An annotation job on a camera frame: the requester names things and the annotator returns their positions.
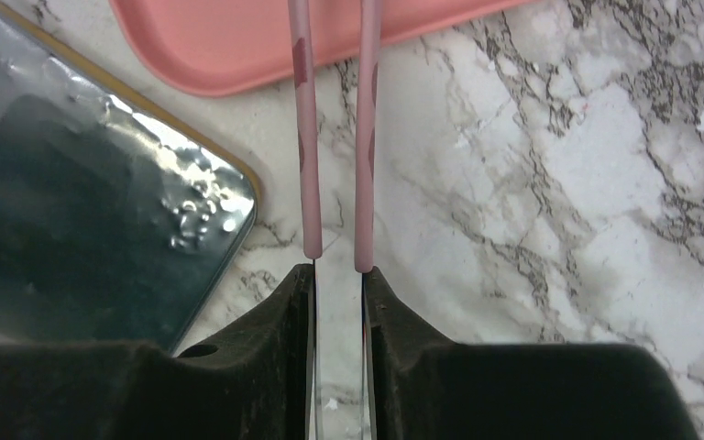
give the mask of pink plastic tray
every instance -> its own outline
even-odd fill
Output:
[[[109,0],[136,54],[190,94],[234,94],[292,75],[287,0]],[[384,0],[393,43],[530,0]],[[312,0],[317,65],[357,54],[358,0]]]

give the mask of pink stick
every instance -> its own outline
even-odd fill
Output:
[[[301,170],[303,254],[323,255],[323,221],[317,160],[317,103],[314,99],[314,55],[309,26],[309,1],[288,0],[292,34],[292,67],[298,116],[298,158]]]
[[[362,0],[360,70],[357,74],[355,270],[374,266],[374,149],[381,36],[381,0]]]

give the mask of metal blade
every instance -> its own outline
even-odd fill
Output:
[[[305,423],[303,424],[303,438],[309,440],[309,433],[312,430],[311,423],[309,422],[310,415],[312,413],[313,400],[312,393],[314,392],[314,341],[316,340],[315,333],[317,327],[317,316],[315,303],[317,302],[316,289],[312,287],[312,291],[309,294],[309,331],[306,334],[306,398],[303,403],[303,410],[305,415]]]
[[[365,435],[366,423],[366,405],[364,405],[363,399],[366,396],[366,391],[368,391],[368,418],[370,419],[370,429],[371,429],[371,440],[377,440],[377,428],[376,428],[376,399],[374,395],[374,372],[373,372],[373,358],[371,357],[371,323],[369,322],[368,302],[366,301],[366,274],[364,273],[360,280],[360,312],[363,317],[363,369],[361,377],[363,378],[363,383],[360,387],[360,438],[363,439]]]
[[[320,385],[320,353],[319,353],[319,318],[320,318],[320,301],[317,295],[317,260],[313,259],[314,264],[314,286],[313,286],[313,326],[312,326],[312,347],[314,358],[314,438],[322,440],[325,438],[323,430],[323,397],[321,393],[322,386]]]

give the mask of marble countertop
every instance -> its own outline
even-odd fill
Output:
[[[304,261],[290,82],[192,97],[139,63],[105,0],[8,3],[262,178],[185,345]],[[359,436],[356,72],[317,80],[327,438]],[[379,75],[376,259],[401,298],[458,341],[646,347],[704,437],[704,0],[544,0],[389,47]]]

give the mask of black plastic holder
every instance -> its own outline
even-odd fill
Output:
[[[143,342],[0,346],[0,439],[305,439],[313,283],[296,266],[176,358]],[[378,440],[698,439],[642,348],[457,344],[378,269],[364,290]]]

